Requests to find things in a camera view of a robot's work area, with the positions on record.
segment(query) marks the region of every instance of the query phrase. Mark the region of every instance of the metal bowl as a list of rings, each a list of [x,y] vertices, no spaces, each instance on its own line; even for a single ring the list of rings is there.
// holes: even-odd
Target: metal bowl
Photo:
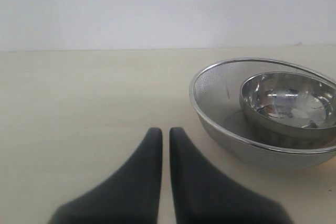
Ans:
[[[328,142],[320,148],[284,148],[263,143],[246,122],[239,104],[241,84],[265,72],[292,72],[330,86],[334,81],[313,70],[283,61],[241,58],[221,61],[201,70],[190,84],[190,100],[208,134],[226,150],[250,164],[267,168],[300,169],[336,155]]]
[[[312,149],[336,138],[336,87],[314,77],[269,72],[247,79],[240,106],[259,141]]]

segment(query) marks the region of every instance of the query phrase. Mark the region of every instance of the metal colander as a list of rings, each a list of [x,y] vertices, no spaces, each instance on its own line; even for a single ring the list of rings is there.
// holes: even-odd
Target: metal colander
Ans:
[[[190,99],[208,134],[240,159],[260,166],[304,168],[336,155],[334,142],[310,148],[283,148],[258,136],[244,119],[239,104],[241,84],[263,72],[305,74],[333,84],[310,69],[287,62],[242,58],[218,62],[200,71],[190,85]]]

